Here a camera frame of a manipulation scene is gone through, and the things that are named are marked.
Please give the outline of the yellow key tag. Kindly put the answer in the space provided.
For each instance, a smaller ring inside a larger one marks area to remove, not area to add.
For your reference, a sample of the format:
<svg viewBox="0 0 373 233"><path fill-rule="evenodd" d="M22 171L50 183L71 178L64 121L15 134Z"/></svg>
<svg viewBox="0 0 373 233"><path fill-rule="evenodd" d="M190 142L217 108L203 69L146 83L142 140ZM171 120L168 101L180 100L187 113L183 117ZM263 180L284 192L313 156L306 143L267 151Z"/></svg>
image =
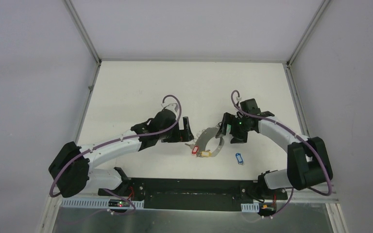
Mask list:
<svg viewBox="0 0 373 233"><path fill-rule="evenodd" d="M211 157L212 153L210 151L201 151L198 153L199 157Z"/></svg>

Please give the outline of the metal crescent keyring plate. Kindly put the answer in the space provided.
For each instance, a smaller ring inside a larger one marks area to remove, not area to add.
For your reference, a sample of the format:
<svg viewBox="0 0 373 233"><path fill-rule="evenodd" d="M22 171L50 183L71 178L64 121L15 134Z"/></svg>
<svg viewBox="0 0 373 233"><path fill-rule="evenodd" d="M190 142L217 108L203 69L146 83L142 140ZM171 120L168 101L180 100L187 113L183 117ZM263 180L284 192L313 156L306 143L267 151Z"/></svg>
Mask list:
<svg viewBox="0 0 373 233"><path fill-rule="evenodd" d="M201 151L210 151L212 153L211 157L215 157L220 153L224 146L224 139L222 137L215 138L218 130L218 126L206 128L197 134L196 139L185 143L185 145L191 149L191 152L195 146L198 146L198 153Z"/></svg>

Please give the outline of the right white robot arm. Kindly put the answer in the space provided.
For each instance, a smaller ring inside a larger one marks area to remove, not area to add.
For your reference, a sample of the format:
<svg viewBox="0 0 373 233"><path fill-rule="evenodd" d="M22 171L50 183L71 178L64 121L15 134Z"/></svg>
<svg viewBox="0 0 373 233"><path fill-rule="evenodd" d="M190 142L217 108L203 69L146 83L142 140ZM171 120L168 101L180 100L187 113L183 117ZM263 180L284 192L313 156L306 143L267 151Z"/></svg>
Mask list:
<svg viewBox="0 0 373 233"><path fill-rule="evenodd" d="M223 114L217 138L230 134L232 144L243 144L247 143L249 132L256 132L272 140L287 155L285 169L259 175L256 186L259 197L268 199L279 188L314 190L314 186L322 183L328 186L325 195L332 193L333 172L326 145L320 137L297 134L273 113L262 112L255 99L245 100L236 108L236 114Z"/></svg>

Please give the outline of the blue key tag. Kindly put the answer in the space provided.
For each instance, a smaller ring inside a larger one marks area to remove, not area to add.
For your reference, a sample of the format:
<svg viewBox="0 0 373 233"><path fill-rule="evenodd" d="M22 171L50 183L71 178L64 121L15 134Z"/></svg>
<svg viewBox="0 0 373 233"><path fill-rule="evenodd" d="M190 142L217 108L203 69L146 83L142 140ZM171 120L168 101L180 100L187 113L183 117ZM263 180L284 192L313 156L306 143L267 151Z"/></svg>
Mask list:
<svg viewBox="0 0 373 233"><path fill-rule="evenodd" d="M237 159L237 163L239 165L244 165L244 160L243 160L242 155L240 153L236 153L236 159Z"/></svg>

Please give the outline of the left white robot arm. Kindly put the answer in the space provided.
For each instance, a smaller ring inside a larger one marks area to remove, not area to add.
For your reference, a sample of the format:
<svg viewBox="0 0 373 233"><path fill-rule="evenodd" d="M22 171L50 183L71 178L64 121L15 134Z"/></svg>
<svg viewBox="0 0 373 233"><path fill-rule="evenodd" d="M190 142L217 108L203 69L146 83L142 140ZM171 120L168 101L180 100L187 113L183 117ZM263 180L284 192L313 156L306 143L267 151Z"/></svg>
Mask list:
<svg viewBox="0 0 373 233"><path fill-rule="evenodd" d="M68 142L58 152L48 170L53 178L50 196L73 197L85 189L109 189L124 196L129 184L115 169L99 169L101 164L119 156L139 152L158 142L179 143L194 139L188 117L163 109L155 117L132 126L110 141L78 146Z"/></svg>

